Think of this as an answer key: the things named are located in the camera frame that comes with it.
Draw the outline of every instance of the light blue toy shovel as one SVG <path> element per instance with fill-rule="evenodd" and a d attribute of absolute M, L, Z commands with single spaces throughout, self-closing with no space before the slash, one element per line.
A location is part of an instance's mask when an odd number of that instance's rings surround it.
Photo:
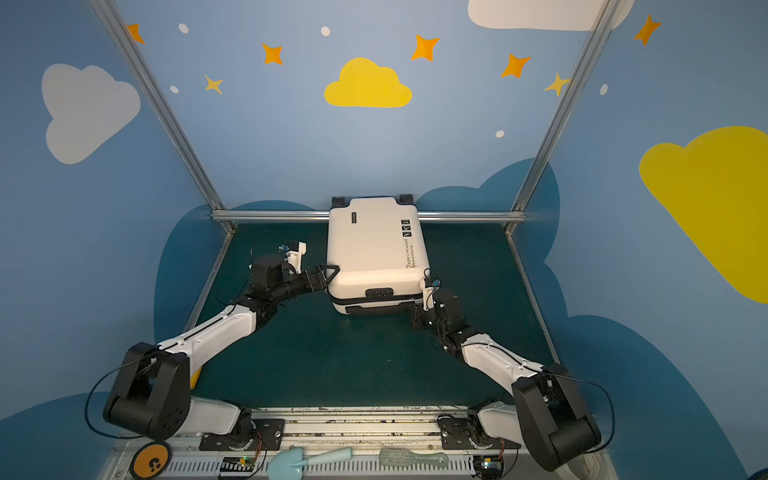
<path fill-rule="evenodd" d="M 294 447 L 275 455 L 266 471 L 270 480 L 301 480 L 304 465 L 319 465 L 321 463 L 345 462 L 352 459 L 352 449 L 339 449 L 303 458 L 304 451 Z"/>

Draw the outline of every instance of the white cloud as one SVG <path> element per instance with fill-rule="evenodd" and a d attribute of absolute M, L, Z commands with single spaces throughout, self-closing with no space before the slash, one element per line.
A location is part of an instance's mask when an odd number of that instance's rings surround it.
<path fill-rule="evenodd" d="M 56 64 L 43 74 L 43 101 L 53 121 L 48 149 L 63 164 L 76 164 L 128 125 L 141 99 L 133 85 L 115 81 L 93 65 L 82 70 Z"/>
<path fill-rule="evenodd" d="M 621 0 L 612 28 L 619 26 L 634 0 Z M 603 0 L 469 0 L 470 19 L 486 28 L 588 31 Z"/>

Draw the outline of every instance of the wall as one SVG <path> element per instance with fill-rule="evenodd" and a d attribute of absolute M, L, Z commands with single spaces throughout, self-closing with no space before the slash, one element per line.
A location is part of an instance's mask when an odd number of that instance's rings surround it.
<path fill-rule="evenodd" d="M 525 169 L 477 190 L 534 156 L 601 3 L 118 1 L 229 208 L 464 187 L 428 204 L 465 210 L 511 206 Z"/>
<path fill-rule="evenodd" d="M 768 465 L 766 18 L 637 0 L 515 230 L 562 360 L 614 396 L 623 480 Z"/>
<path fill-rule="evenodd" d="M 87 0 L 3 2 L 0 49 L 0 477 L 93 478 L 84 394 L 179 331 L 223 234 Z"/>

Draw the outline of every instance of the brush handle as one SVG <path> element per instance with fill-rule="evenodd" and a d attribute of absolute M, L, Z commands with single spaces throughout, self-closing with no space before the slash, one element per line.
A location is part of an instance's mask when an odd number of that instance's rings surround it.
<path fill-rule="evenodd" d="M 351 459 L 352 459 L 352 449 L 350 447 L 347 447 L 345 449 L 332 450 L 331 452 L 325 452 L 325 453 L 321 453 L 320 455 L 309 457 L 306 460 L 306 464 L 319 465 L 321 463 L 345 462 Z"/>
<path fill-rule="evenodd" d="M 411 453 L 411 463 L 427 463 L 438 468 L 448 468 L 448 456 L 445 453 Z"/>

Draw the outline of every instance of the gray brush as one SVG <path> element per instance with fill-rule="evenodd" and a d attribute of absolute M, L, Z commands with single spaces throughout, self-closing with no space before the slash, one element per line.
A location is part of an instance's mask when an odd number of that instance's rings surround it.
<path fill-rule="evenodd" d="M 448 468 L 448 456 L 445 453 L 419 455 L 408 449 L 384 447 L 379 452 L 379 464 L 392 467 L 409 467 L 414 463 L 426 463 L 437 468 Z"/>

